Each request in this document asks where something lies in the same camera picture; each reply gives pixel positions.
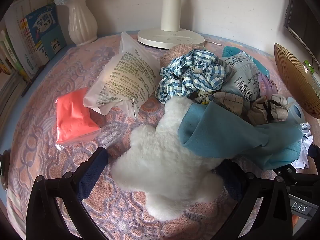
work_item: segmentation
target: blue book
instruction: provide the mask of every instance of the blue book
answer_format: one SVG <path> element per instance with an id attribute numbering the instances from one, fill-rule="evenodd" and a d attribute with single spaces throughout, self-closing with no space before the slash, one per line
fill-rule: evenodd
<path id="1" fill-rule="evenodd" d="M 41 65 L 45 65 L 66 46 L 54 4 L 48 4 L 31 12 L 21 23 L 29 51 Z"/>

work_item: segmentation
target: blue cloth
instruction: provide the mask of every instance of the blue cloth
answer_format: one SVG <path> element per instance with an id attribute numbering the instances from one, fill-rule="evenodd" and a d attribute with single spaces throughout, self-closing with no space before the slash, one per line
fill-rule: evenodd
<path id="1" fill-rule="evenodd" d="M 237 55 L 241 52 L 241 49 L 238 49 L 236 47 L 230 47 L 225 46 L 223 49 L 222 57 L 232 57 L 234 55 Z M 256 60 L 254 57 L 251 57 L 248 53 L 246 55 L 253 61 L 253 63 L 257 66 L 258 70 L 264 74 L 268 79 L 270 79 L 270 72 L 267 70 L 264 65 L 262 65 L 258 60 Z"/>
<path id="2" fill-rule="evenodd" d="M 217 62 L 216 55 L 200 49 L 193 49 L 172 60 L 160 70 L 162 80 L 156 90 L 156 98 L 165 104 L 175 95 L 186 97 L 196 90 L 209 92 L 221 89 L 227 75 L 224 67 Z M 200 73 L 190 72 L 180 80 L 179 77 L 190 67 L 195 67 Z"/>
<path id="3" fill-rule="evenodd" d="M 275 169 L 297 160 L 300 125 L 275 122 L 252 126 L 214 102 L 192 104 L 178 136 L 182 145 L 202 157 L 233 158 L 242 155 L 262 170 Z"/>

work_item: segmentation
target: pink patterned tablecloth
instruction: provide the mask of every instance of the pink patterned tablecloth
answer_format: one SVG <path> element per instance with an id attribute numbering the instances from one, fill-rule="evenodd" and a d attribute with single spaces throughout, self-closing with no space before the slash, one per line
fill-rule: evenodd
<path id="1" fill-rule="evenodd" d="M 221 57 L 224 46 L 243 49 L 270 70 L 279 93 L 290 93 L 279 77 L 274 57 L 257 49 L 222 38 L 205 36 L 205 46 Z M 101 136 L 91 142 L 68 147 L 59 152 L 56 140 L 56 107 L 58 96 L 83 87 L 90 87 L 105 64 L 119 51 L 120 35 L 108 36 L 79 48 L 71 48 L 53 67 L 30 98 L 14 133 L 10 159 L 7 208 L 10 221 L 25 238 L 28 200 L 33 182 L 38 175 L 46 179 L 60 178 L 74 171 L 88 160 L 97 147 L 105 147 L 111 163 L 129 149 L 131 131 L 141 125 L 156 126 L 164 113 L 164 105 L 152 96 L 139 112 L 137 120 L 127 117 L 119 108 L 107 116 L 91 111 L 92 119 L 101 127 Z M 160 58 L 165 51 L 147 48 Z M 238 160 L 245 171 L 271 178 L 272 172 L 262 172 L 243 159 Z M 90 197 L 83 201 L 97 225 L 110 239 L 210 239 L 230 215 L 236 202 L 223 194 L 214 203 L 194 204 L 180 218 L 160 222 L 144 209 L 143 192 L 124 192 L 113 182 L 108 165 L 100 176 Z M 77 234 L 63 203 L 59 206 L 70 231 Z M 257 213 L 254 209 L 244 233 L 250 229 Z"/>

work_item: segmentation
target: barcode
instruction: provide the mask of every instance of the barcode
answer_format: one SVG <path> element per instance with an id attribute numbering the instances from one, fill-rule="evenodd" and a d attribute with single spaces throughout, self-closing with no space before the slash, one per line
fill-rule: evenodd
<path id="1" fill-rule="evenodd" d="M 247 84 L 242 80 L 238 84 L 236 84 L 236 87 L 239 89 L 240 93 L 244 96 L 245 100 L 247 102 L 250 102 L 252 93 L 247 86 Z"/>

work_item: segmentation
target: fan-shaped brown object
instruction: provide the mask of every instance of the fan-shaped brown object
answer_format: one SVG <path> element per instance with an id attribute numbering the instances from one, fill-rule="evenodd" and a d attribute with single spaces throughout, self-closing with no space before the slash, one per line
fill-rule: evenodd
<path id="1" fill-rule="evenodd" d="M 304 65 L 287 49 L 275 43 L 280 76 L 294 99 L 311 116 L 320 119 L 320 87 Z"/>

